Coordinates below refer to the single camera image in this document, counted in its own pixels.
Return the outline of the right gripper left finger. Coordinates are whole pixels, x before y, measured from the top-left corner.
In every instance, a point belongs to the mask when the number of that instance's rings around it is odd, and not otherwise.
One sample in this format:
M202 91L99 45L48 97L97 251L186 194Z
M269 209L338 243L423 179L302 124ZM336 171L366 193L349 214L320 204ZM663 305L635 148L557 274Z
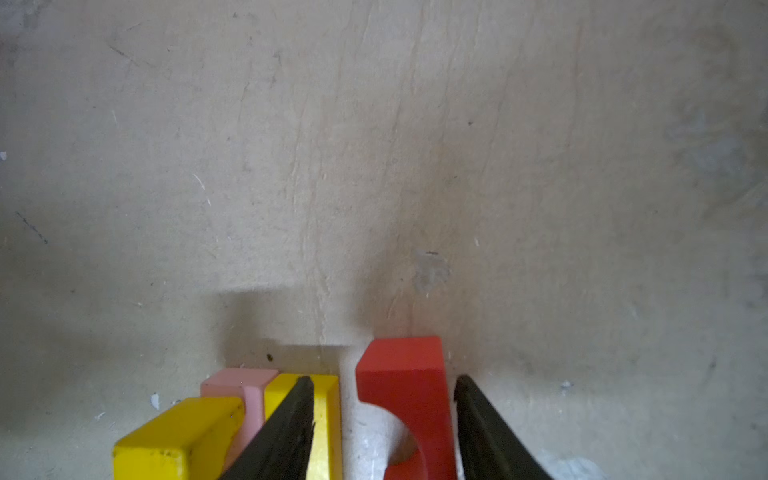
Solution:
M314 384L301 376L220 479L306 479L314 426Z

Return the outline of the yellow arch block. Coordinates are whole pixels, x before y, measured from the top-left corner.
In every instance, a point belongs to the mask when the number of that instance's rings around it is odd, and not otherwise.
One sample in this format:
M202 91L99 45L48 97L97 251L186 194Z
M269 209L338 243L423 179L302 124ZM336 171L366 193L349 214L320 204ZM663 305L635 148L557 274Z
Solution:
M188 398L116 442L116 479L217 479L243 424L236 397Z

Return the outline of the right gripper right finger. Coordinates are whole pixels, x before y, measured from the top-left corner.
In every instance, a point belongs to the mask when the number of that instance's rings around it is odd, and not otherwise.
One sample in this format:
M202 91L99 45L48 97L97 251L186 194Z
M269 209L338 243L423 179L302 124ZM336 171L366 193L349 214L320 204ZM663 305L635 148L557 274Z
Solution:
M466 479L552 480L469 375L457 378L454 402Z

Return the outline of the pink block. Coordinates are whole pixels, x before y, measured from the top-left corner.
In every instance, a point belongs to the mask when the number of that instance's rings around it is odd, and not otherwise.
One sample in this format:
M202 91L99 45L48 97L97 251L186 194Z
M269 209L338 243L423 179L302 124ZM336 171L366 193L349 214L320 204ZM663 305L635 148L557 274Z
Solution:
M279 374L275 369L225 368L200 384L202 397L236 397L243 402L244 420L233 438L224 469L227 470L265 423L264 392Z

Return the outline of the yellow rectangular block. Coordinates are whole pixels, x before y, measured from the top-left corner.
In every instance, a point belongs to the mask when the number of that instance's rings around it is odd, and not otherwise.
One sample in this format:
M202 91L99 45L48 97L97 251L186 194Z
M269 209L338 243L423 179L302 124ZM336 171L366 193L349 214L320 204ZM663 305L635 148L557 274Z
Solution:
M268 420L295 385L299 374L282 373L264 390L264 417ZM339 377L310 375L314 385L314 436L307 479L342 479L342 427Z

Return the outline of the red arch block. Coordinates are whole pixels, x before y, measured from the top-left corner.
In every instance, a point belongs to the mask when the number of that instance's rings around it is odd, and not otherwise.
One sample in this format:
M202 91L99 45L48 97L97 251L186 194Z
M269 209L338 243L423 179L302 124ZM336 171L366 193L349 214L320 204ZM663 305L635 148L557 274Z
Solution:
M358 399L397 417L416 451L389 465L386 479L455 479L453 424L441 339L373 340L355 368Z

